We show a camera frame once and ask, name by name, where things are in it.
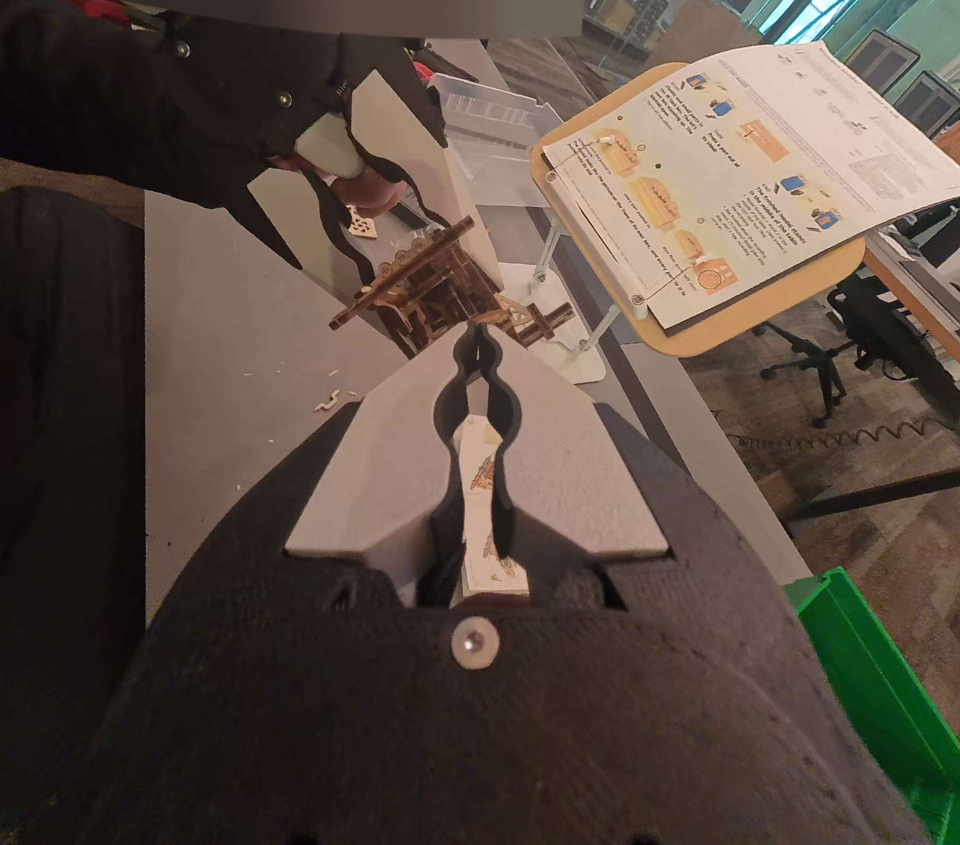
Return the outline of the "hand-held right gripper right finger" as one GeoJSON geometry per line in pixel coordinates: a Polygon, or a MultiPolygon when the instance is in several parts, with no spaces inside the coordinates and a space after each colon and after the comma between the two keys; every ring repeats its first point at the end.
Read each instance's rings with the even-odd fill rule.
{"type": "Polygon", "coordinates": [[[533,595],[570,573],[661,558],[668,541],[589,395],[486,324],[480,372],[501,437],[491,524],[496,550],[533,595]]]}

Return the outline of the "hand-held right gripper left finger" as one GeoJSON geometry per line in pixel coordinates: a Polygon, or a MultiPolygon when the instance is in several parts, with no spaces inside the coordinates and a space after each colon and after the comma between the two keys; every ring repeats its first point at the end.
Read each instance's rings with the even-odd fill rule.
{"type": "Polygon", "coordinates": [[[419,606],[447,606],[464,559],[454,443],[469,416],[477,332],[456,325],[369,392],[285,545],[297,558],[381,572],[419,606]]]}

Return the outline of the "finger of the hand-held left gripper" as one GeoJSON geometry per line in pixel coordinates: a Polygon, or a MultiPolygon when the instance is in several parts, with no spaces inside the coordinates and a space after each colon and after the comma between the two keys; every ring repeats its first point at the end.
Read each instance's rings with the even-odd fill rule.
{"type": "Polygon", "coordinates": [[[316,188],[321,183],[292,171],[266,170],[247,188],[303,274],[330,296],[336,313],[350,307],[366,286],[357,259],[376,276],[414,243],[415,230],[388,214],[373,220],[374,238],[357,236],[340,222],[338,207],[321,200],[316,188]]]}
{"type": "Polygon", "coordinates": [[[399,168],[425,214],[449,225],[473,221],[461,237],[462,248],[496,287],[503,287],[495,247],[450,148],[427,131],[377,70],[352,93],[351,132],[366,153],[399,168]]]}

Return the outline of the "illustrated instruction booklet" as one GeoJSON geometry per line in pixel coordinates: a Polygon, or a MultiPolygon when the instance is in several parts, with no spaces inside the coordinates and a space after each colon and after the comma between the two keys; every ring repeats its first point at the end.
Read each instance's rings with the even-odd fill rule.
{"type": "Polygon", "coordinates": [[[530,600],[524,568],[500,557],[494,538],[492,502],[500,444],[500,435],[484,416],[468,415],[459,429],[465,552],[454,606],[468,599],[493,607],[524,606],[530,600]]]}

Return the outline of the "wooden mechanical model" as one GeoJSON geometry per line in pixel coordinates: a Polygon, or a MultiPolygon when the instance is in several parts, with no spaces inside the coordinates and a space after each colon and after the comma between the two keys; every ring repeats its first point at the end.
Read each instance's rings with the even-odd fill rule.
{"type": "Polygon", "coordinates": [[[544,312],[532,301],[508,298],[468,255],[460,240],[474,227],[463,218],[452,227],[432,230],[379,266],[354,302],[330,322],[332,331],[362,313],[373,312],[407,359],[468,323],[503,332],[523,348],[557,336],[574,318],[570,302],[544,312]]]}

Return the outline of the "green plastic bin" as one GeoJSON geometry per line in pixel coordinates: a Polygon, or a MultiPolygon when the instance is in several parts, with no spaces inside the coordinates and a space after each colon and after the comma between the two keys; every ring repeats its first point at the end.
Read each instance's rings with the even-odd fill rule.
{"type": "Polygon", "coordinates": [[[841,567],[783,588],[853,729],[931,842],[959,842],[959,742],[841,567]]]}

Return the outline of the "person's left forearm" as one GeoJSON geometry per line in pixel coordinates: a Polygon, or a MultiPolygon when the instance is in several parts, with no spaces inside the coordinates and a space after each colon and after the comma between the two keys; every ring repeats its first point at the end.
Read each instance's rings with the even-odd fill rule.
{"type": "Polygon", "coordinates": [[[1,0],[1,106],[3,159],[259,210],[262,160],[213,134],[174,56],[64,0],[1,0]]]}

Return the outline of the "person's left hand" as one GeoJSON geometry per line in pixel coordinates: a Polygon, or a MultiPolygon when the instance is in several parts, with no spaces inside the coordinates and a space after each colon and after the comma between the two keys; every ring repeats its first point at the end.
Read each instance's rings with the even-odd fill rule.
{"type": "Polygon", "coordinates": [[[358,215],[367,218],[376,218],[389,212],[401,202],[408,189],[406,181],[392,182],[366,164],[353,178],[336,176],[299,155],[287,158],[274,156],[268,159],[268,164],[280,170],[316,175],[343,205],[353,207],[358,215]]]}

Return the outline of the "clear plastic organizer box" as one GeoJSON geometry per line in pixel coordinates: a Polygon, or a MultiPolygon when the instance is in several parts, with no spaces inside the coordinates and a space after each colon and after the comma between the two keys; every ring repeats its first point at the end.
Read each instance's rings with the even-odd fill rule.
{"type": "Polygon", "coordinates": [[[548,103],[435,73],[445,134],[477,206],[546,209],[534,182],[534,147],[563,124],[548,103]]]}

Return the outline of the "black office chair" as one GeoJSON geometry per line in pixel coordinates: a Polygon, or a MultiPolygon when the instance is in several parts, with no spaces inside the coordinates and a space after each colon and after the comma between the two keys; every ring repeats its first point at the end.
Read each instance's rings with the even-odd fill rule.
{"type": "Polygon", "coordinates": [[[846,341],[835,347],[822,347],[771,321],[752,330],[760,337],[768,332],[786,341],[794,359],[776,363],[759,372],[763,381],[773,381],[780,372],[813,372],[818,379],[822,415],[811,420],[813,428],[823,430],[848,394],[836,360],[844,353],[855,353],[854,367],[860,372],[880,368],[889,382],[914,384],[946,427],[958,431],[958,383],[937,359],[929,336],[909,319],[906,306],[898,299],[882,299],[885,287],[875,276],[848,275],[826,296],[834,324],[846,341]]]}

